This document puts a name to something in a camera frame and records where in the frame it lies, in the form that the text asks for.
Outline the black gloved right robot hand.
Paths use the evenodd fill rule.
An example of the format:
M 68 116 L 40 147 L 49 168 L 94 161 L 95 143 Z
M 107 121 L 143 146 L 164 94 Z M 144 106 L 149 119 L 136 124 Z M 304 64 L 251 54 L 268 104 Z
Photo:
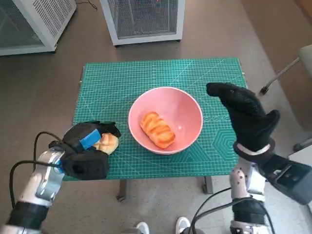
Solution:
M 272 147 L 271 134 L 280 120 L 278 110 L 266 113 L 255 93 L 231 83 L 209 82 L 206 89 L 227 109 L 238 144 L 252 152 Z

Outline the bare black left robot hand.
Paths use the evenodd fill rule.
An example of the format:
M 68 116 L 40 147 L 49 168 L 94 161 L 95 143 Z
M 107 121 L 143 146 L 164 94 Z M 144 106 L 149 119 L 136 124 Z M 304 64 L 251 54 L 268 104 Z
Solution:
M 74 125 L 65 133 L 62 141 L 77 153 L 95 149 L 110 155 L 117 149 L 120 137 L 115 122 L 94 120 Z

